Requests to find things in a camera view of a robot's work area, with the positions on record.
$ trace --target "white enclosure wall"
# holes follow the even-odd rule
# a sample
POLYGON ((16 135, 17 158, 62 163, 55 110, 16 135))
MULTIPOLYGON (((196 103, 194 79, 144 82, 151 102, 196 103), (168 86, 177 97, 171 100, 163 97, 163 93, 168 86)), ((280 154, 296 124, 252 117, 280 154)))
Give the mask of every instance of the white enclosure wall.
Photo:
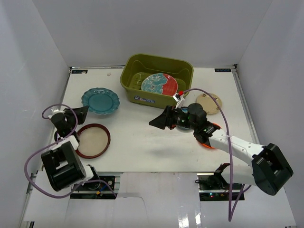
POLYGON ((272 142, 294 170, 285 186, 304 227, 304 2, 274 0, 239 63, 241 84, 261 143, 272 142))
POLYGON ((69 66, 136 53, 195 66, 240 61, 272 0, 33 0, 69 66))
MULTIPOLYGON (((41 111, 59 102, 68 67, 32 0, 0 1, 0 227, 16 228, 28 181, 27 157, 47 143, 41 111)), ((37 170, 38 158, 30 169, 37 170)))

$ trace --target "dark red ring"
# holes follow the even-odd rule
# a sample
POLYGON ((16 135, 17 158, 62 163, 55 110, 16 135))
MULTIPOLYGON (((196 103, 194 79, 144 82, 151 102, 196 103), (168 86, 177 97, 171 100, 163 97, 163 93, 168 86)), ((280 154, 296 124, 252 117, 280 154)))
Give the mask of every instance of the dark red ring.
POLYGON ((108 143, 107 143, 107 145, 106 145, 106 147, 104 148, 103 151, 101 151, 99 154, 94 155, 94 156, 86 156, 86 155, 83 155, 83 154, 77 149, 77 150, 76 150, 76 153, 77 153, 80 157, 82 157, 82 158, 91 159, 91 158, 96 158, 96 157, 102 155, 102 154, 108 149, 108 147, 109 147, 109 145, 110 145, 110 142, 111 142, 111 135, 110 135, 109 130, 108 130, 105 126, 103 126, 103 125, 101 125, 101 124, 98 124, 98 123, 91 123, 91 124, 88 124, 88 125, 82 127, 82 128, 77 132, 77 134, 80 135, 84 130, 86 130, 86 129, 88 129, 88 128, 91 128, 91 127, 98 127, 98 128, 103 129, 103 130, 106 132, 107 136, 108 136, 108 143))

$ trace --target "tan round dish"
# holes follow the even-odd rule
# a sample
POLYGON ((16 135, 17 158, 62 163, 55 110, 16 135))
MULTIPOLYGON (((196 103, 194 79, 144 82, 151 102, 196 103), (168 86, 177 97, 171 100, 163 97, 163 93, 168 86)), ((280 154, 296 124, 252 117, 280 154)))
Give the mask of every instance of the tan round dish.
POLYGON ((76 153, 83 158, 96 158, 108 149, 111 138, 108 129, 97 123, 88 124, 78 132, 79 147, 76 153))
MULTIPOLYGON (((211 96, 213 96, 214 99, 219 104, 219 106, 222 107, 221 99, 218 96, 216 96, 215 94, 211 94, 211 96)), ((219 112, 219 108, 217 107, 215 102, 212 100, 212 98, 210 96, 208 96, 207 94, 199 95, 198 98, 196 98, 196 103, 200 104, 207 114, 216 114, 219 112)))

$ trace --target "teal scalloped plate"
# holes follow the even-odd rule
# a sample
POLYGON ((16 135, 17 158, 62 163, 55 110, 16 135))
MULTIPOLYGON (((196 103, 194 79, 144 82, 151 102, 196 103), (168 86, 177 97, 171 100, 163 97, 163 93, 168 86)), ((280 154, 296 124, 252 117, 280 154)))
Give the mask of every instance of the teal scalloped plate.
POLYGON ((81 97, 83 106, 89 106, 89 111, 98 115, 115 112, 120 104, 116 93, 106 88, 92 88, 81 97))

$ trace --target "olive green plastic bin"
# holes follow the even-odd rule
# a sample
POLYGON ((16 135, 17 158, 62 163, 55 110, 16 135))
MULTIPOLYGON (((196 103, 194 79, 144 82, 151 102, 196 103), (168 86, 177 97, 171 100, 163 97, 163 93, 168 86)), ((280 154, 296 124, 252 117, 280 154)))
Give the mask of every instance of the olive green plastic bin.
POLYGON ((171 96, 141 90, 143 80, 157 73, 166 73, 174 77, 178 91, 191 87, 193 67, 190 63, 173 58, 137 54, 129 58, 120 77, 120 83, 126 89, 129 101, 157 108, 175 106, 176 102, 171 96))

